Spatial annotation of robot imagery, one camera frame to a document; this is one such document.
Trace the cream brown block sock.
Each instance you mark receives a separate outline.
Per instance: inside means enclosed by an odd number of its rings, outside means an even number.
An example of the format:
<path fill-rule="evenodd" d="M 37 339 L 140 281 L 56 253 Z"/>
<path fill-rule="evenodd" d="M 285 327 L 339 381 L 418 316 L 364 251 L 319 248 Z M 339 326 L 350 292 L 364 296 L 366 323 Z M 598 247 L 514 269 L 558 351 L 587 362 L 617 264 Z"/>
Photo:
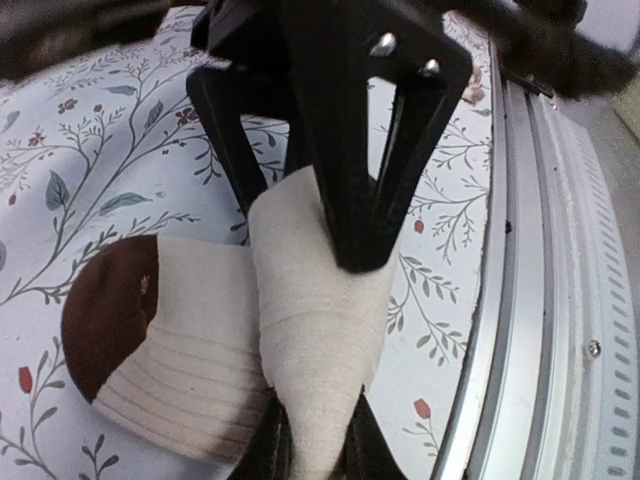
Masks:
<path fill-rule="evenodd" d="M 385 341 L 395 264 L 340 268 L 311 168 L 261 194 L 249 246 L 141 235 L 76 278 L 61 334 L 85 400 L 137 435 L 233 469 L 273 394 L 288 479 L 346 479 L 344 444 Z"/>

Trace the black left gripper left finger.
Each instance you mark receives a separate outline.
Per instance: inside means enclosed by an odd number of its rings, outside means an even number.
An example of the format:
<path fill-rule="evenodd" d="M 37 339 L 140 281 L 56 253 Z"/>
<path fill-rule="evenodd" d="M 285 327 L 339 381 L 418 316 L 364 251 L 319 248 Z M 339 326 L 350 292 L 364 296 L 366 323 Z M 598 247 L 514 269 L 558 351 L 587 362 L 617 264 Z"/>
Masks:
<path fill-rule="evenodd" d="M 284 406 L 273 394 L 249 445 L 229 480 L 287 480 L 292 437 Z"/>

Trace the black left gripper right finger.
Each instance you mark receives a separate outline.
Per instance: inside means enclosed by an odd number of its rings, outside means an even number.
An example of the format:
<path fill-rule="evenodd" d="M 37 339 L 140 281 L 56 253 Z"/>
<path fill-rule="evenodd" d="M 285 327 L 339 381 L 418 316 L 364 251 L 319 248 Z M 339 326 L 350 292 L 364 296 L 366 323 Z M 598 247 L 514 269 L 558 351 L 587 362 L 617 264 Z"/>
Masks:
<path fill-rule="evenodd" d="M 406 480 L 361 391 L 347 427 L 344 444 L 345 478 L 357 480 Z"/>

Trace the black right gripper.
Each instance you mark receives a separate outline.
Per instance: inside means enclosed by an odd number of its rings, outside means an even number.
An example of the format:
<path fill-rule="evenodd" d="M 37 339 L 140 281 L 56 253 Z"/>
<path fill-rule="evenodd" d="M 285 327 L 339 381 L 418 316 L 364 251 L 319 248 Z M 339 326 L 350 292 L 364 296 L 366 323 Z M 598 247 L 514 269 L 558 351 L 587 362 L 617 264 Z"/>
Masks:
<path fill-rule="evenodd" d="M 385 265 L 471 74 L 438 11 L 422 1 L 211 1 L 191 45 L 229 63 L 195 68 L 186 90 L 242 214 L 267 183 L 241 116 L 265 111 L 261 80 L 291 75 L 336 261 L 351 273 Z M 373 78 L 395 86 L 377 174 Z"/>

